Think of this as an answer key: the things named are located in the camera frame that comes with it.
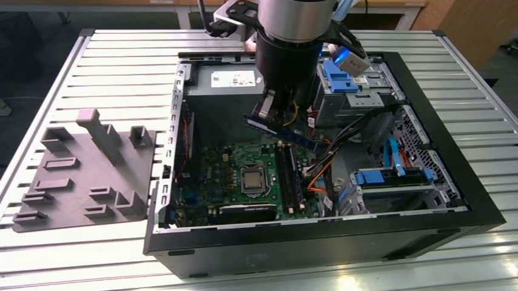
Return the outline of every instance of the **blue latch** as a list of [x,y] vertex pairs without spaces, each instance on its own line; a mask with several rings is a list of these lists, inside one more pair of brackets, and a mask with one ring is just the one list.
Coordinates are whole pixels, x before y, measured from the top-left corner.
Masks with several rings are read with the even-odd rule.
[[356,93],[358,85],[352,82],[351,75],[346,73],[331,60],[323,61],[323,72],[331,85],[332,93]]
[[356,178],[356,184],[362,185],[364,183],[364,179],[363,179],[362,173],[355,173],[355,178]]
[[423,168],[422,173],[425,174],[425,177],[429,183],[431,183],[434,181],[434,173],[431,172],[431,169]]
[[362,171],[362,175],[367,184],[379,184],[386,181],[383,179],[382,171],[379,170]]

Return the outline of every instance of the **green circuit board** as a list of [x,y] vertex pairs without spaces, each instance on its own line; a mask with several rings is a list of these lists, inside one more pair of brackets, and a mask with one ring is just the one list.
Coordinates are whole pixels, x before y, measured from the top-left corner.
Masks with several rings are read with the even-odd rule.
[[[298,165],[304,167],[308,163],[306,150],[294,148]],[[191,226],[207,225],[203,214],[196,209],[222,204],[267,203],[278,208],[276,220],[312,218],[318,216],[315,199],[304,201],[300,212],[283,211],[283,199],[276,173],[275,146],[272,144],[236,144],[222,147],[204,147],[200,163],[200,184],[195,190],[199,195],[196,207],[192,208]],[[262,172],[264,177],[264,191],[258,194],[243,193],[243,171]]]

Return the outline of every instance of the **floor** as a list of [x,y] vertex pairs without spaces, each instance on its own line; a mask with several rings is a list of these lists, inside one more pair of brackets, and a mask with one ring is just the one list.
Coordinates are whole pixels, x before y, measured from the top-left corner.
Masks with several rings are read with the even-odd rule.
[[[0,98],[12,108],[9,117],[0,117],[0,176],[15,154],[43,98],[55,81],[60,67],[83,28],[97,29],[178,29],[174,13],[72,13],[71,23],[63,25],[56,13],[31,13],[45,46],[37,57],[44,66],[41,77],[25,84],[0,79]],[[191,13],[192,28],[202,28],[198,13]],[[494,91],[509,108],[518,113],[518,57],[498,51],[481,70],[485,78],[498,78]]]

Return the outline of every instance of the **rectangular peg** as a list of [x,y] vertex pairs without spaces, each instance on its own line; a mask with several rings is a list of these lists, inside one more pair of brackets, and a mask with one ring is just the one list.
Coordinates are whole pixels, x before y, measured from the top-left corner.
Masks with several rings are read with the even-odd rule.
[[15,214],[13,223],[21,226],[29,226],[45,223],[47,215],[39,211],[20,212]]
[[64,127],[55,127],[45,130],[43,134],[41,144],[52,153],[67,152],[65,140],[73,139]]
[[33,189],[39,190],[56,190],[56,189],[69,189],[73,186],[73,181],[71,179],[59,179],[59,180],[43,180],[36,181]]
[[152,147],[154,143],[151,140],[150,133],[144,126],[132,126],[129,129],[129,140],[135,149],[143,149]]
[[45,170],[52,171],[52,170],[64,170],[64,169],[75,169],[79,167],[79,159],[72,157],[72,158],[59,158],[59,159],[52,159],[45,162],[43,165]]
[[131,192],[129,201],[124,195],[117,192],[115,197],[115,209],[119,210],[124,216],[139,215],[146,211],[146,204],[135,191]]
[[96,205],[84,208],[84,216],[89,219],[107,218],[113,215],[113,210],[108,207],[108,205]]
[[116,192],[111,187],[93,187],[89,188],[88,196],[95,201],[115,199]]
[[49,205],[55,202],[55,197],[45,191],[29,192],[21,197],[21,203],[29,206]]

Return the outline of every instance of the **wire bundle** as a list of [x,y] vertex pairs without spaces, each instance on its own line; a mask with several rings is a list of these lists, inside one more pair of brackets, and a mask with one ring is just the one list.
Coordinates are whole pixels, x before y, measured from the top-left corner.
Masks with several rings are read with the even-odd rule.
[[323,158],[318,162],[315,162],[315,164],[308,166],[308,168],[306,169],[307,172],[312,172],[319,166],[323,165],[320,171],[318,172],[318,174],[315,175],[314,179],[310,182],[310,185],[307,186],[308,191],[316,191],[316,192],[326,191],[324,189],[320,189],[320,188],[312,188],[312,186],[316,182],[318,177],[320,177],[323,175],[324,171],[330,167],[334,155],[336,154],[338,149],[342,146],[342,143],[346,142],[351,137],[354,137],[362,131],[362,129],[367,125],[371,118],[376,117],[382,113],[391,112],[391,111],[396,110],[398,108],[399,108],[399,104],[392,104],[392,105],[388,105],[383,108],[372,109],[340,130],[335,139],[331,141],[331,143],[326,149],[326,154],[324,154]]

